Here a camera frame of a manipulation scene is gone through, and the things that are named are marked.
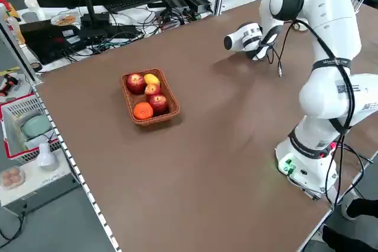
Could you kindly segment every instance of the small bottle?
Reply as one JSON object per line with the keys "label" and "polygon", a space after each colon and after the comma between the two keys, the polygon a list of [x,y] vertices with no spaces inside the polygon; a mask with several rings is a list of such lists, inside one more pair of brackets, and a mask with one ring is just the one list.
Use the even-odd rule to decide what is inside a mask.
{"label": "small bottle", "polygon": [[7,18],[5,20],[6,24],[8,25],[9,29],[12,31],[14,37],[16,38],[18,44],[25,44],[24,36],[21,34],[21,30],[19,28],[19,23],[16,18],[9,15],[9,12],[6,12]]}
{"label": "small bottle", "polygon": [[5,21],[8,18],[8,14],[6,13],[6,7],[3,3],[0,3],[0,16]]}

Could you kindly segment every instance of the floor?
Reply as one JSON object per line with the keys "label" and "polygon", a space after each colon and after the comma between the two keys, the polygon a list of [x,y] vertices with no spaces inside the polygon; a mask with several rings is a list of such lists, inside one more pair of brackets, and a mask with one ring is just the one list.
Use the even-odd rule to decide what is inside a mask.
{"label": "floor", "polygon": [[[24,0],[9,1],[16,9],[25,8]],[[4,70],[14,66],[15,64],[7,58],[4,46],[0,44],[0,69]],[[0,142],[0,171],[13,164],[6,160],[4,144]],[[359,185],[360,191],[368,199],[378,199],[377,176],[378,165],[372,165]],[[337,210],[326,223],[339,233],[358,238],[372,247],[378,248],[377,219],[360,217],[355,222],[349,222]],[[17,221],[4,210],[0,210],[0,228],[7,235],[13,234],[17,229]],[[28,215],[20,237],[1,252],[50,252],[52,248],[55,252],[114,251],[81,188],[75,189]],[[324,243],[310,241],[304,251],[328,252],[333,250]]]}

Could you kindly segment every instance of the keyboard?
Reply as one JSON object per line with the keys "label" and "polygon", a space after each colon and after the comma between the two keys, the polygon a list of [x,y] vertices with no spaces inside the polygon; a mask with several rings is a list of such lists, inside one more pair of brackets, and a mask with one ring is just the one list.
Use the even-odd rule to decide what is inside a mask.
{"label": "keyboard", "polygon": [[115,13],[118,11],[135,8],[141,5],[150,4],[158,1],[161,0],[129,0],[125,3],[105,5],[105,8],[109,10],[111,13]]}

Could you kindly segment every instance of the red apple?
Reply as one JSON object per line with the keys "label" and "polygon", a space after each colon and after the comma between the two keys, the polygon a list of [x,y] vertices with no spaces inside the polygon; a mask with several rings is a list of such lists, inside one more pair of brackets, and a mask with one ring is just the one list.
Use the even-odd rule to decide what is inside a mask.
{"label": "red apple", "polygon": [[167,98],[162,94],[155,94],[151,96],[148,103],[152,106],[154,114],[163,114],[168,108]]}
{"label": "red apple", "polygon": [[134,94],[144,93],[146,87],[146,82],[144,81],[143,76],[139,74],[131,74],[126,78],[127,88]]}
{"label": "red apple", "polygon": [[147,85],[146,89],[144,90],[144,93],[147,96],[153,96],[155,94],[160,94],[160,86],[157,84],[149,84]]}

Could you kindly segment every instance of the brown table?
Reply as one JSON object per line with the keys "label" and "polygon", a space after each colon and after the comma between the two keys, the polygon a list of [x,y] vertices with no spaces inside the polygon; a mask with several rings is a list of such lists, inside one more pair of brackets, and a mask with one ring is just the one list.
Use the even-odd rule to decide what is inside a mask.
{"label": "brown table", "polygon": [[[283,78],[275,66],[223,48],[224,35],[259,21],[258,8],[247,4],[44,74],[38,92],[123,251],[294,251],[328,211],[278,172],[274,154],[303,116],[298,94],[313,64],[311,36],[290,33]],[[378,29],[369,24],[377,15],[365,6],[358,15],[355,72],[378,73]],[[140,128],[120,77],[151,67],[164,71],[182,112]],[[377,117],[348,140],[372,156]],[[344,187],[357,169],[347,155]]]}

